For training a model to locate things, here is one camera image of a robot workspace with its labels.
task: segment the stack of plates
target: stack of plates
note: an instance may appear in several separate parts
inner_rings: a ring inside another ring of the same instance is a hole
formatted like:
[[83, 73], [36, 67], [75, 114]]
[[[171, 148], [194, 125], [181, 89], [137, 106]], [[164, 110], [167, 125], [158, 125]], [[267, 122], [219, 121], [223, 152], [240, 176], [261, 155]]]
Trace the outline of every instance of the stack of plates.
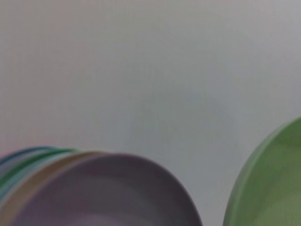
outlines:
[[181, 184], [141, 157], [34, 147], [0, 159], [1, 226], [201, 226]]
[[[301, 225], [301, 119], [242, 169], [223, 226]], [[35, 147], [0, 159], [1, 226], [202, 226], [182, 185], [141, 157]]]

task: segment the gray background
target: gray background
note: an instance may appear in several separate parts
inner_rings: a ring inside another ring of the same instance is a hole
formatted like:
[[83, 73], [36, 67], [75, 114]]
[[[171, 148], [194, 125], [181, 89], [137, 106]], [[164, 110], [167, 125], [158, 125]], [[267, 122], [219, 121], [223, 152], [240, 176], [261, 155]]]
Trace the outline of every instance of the gray background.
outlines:
[[222, 225], [252, 150], [301, 114], [298, 0], [0, 0], [0, 149], [152, 158]]

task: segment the green plate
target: green plate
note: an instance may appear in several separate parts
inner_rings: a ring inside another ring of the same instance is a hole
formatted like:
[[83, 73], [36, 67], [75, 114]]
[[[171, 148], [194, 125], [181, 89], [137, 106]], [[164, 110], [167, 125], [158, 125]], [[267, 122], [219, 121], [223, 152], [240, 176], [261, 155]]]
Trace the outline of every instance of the green plate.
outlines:
[[223, 226], [301, 225], [301, 118], [267, 137], [232, 190]]

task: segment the plate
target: plate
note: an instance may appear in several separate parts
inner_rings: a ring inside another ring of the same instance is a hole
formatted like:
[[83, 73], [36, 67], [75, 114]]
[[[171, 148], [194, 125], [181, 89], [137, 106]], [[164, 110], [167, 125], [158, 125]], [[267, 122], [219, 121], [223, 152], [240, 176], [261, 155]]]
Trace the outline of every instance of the plate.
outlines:
[[[28, 187], [35, 184], [30, 180]], [[84, 159], [35, 194], [24, 193], [19, 187], [6, 200], [3, 226], [202, 226], [191, 198], [167, 170], [128, 154]]]
[[19, 181], [18, 185], [15, 186], [14, 189], [11, 190], [10, 193], [8, 193], [2, 200], [0, 206], [1, 225], [10, 225], [10, 222], [16, 217], [26, 202], [57, 174], [80, 160], [100, 154], [103, 153], [88, 151], [77, 152], [69, 156], [64, 156], [56, 161], [44, 164], [39, 168], [39, 170], [34, 171], [30, 174], [30, 176]]
[[0, 176], [5, 174], [7, 171], [12, 169], [15, 165], [20, 163], [26, 158], [30, 156], [36, 155], [39, 152], [48, 152], [55, 150], [55, 147], [50, 146], [40, 146], [40, 147], [32, 147], [17, 151], [13, 154], [6, 155], [0, 159]]
[[232, 190], [223, 226], [301, 225], [301, 118], [267, 137]]
[[38, 170], [48, 161], [55, 161], [65, 155], [75, 152], [75, 149], [55, 149], [46, 153], [38, 153], [21, 161], [11, 170], [0, 177], [0, 203], [5, 194], [23, 177], [34, 170]]

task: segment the white backdrop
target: white backdrop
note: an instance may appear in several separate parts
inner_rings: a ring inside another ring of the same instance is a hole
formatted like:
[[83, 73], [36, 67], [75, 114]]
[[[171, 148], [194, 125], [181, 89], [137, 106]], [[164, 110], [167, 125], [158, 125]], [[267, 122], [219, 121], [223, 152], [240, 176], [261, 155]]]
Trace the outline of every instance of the white backdrop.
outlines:
[[298, 0], [0, 0], [0, 148], [152, 158], [222, 225], [235, 178], [301, 114]]

